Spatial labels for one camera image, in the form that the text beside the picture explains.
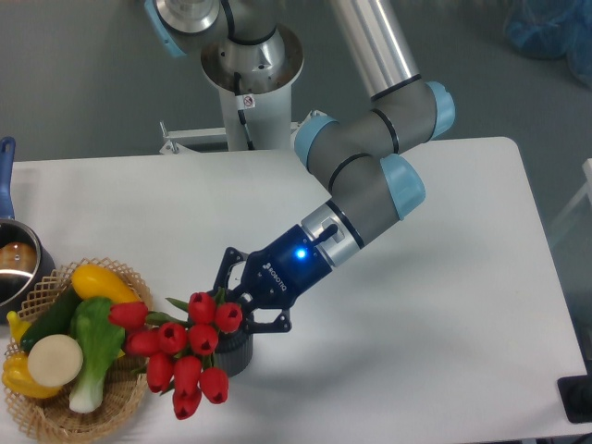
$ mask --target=red tulip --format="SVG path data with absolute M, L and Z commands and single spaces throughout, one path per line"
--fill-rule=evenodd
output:
M 200 387 L 204 396 L 213 404 L 221 404 L 228 399 L 228 376 L 217 367 L 203 370 Z
M 160 350 L 168 354 L 177 354 L 187 345 L 187 331 L 185 327 L 166 322 L 158 328 L 158 344 Z
M 136 331 L 128 335 L 124 352 L 131 356 L 143 356 L 148 358 L 160 352 L 158 344 L 158 328 Z
M 175 390 L 173 393 L 173 408 L 177 419 L 187 419 L 192 416 L 200 405 L 202 391 L 197 389 L 192 395 L 181 395 Z
M 197 382 L 202 374 L 202 361 L 195 356 L 184 356 L 175 362 L 175 393 L 190 396 L 197 390 Z
M 210 324 L 214 321 L 216 302 L 207 293 L 193 293 L 189 298 L 188 310 L 195 324 Z
M 242 322 L 241 306 L 234 302 L 226 302 L 216 309 L 214 322 L 225 333 L 233 333 Z
M 144 302 L 125 302 L 111 305 L 109 322 L 128 331 L 144 327 L 148 307 Z
M 189 330 L 191 349 L 202 356 L 212 354 L 218 345 L 218 334 L 212 326 L 197 325 Z
M 172 377 L 172 358 L 162 351 L 153 354 L 148 360 L 148 367 L 146 368 L 146 379 L 150 391 L 152 391 L 152 393 L 165 391 L 168 389 Z

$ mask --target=pot handle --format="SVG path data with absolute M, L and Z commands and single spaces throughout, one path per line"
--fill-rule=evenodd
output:
M 10 181 L 16 148 L 17 142 L 12 137 L 5 137 L 0 141 L 0 219 L 15 218 L 15 209 L 10 198 Z

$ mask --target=saucepan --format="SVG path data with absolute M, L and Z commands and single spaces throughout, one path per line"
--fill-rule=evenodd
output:
M 0 324 L 20 305 L 35 284 L 55 268 L 35 232 L 15 220 L 10 181 L 17 144 L 12 137 L 0 141 Z

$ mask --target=yellow squash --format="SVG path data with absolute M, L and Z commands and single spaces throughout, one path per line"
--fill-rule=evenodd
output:
M 28 357 L 20 352 L 9 356 L 3 365 L 2 382 L 15 393 L 44 400 L 59 393 L 61 387 L 44 387 L 37 384 L 28 369 Z
M 8 312 L 6 315 L 8 324 L 10 325 L 10 336 L 12 336 L 17 344 L 20 343 L 20 338 L 25 334 L 25 331 L 31 326 L 31 322 L 20 319 L 17 312 Z
M 113 303 L 137 302 L 138 295 L 117 273 L 95 264 L 81 265 L 72 273 L 72 287 L 83 299 L 103 296 Z

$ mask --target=blue led light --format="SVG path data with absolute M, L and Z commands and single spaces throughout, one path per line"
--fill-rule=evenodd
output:
M 295 254 L 298 259 L 304 259 L 306 257 L 306 250 L 304 248 L 299 248 L 296 250 Z

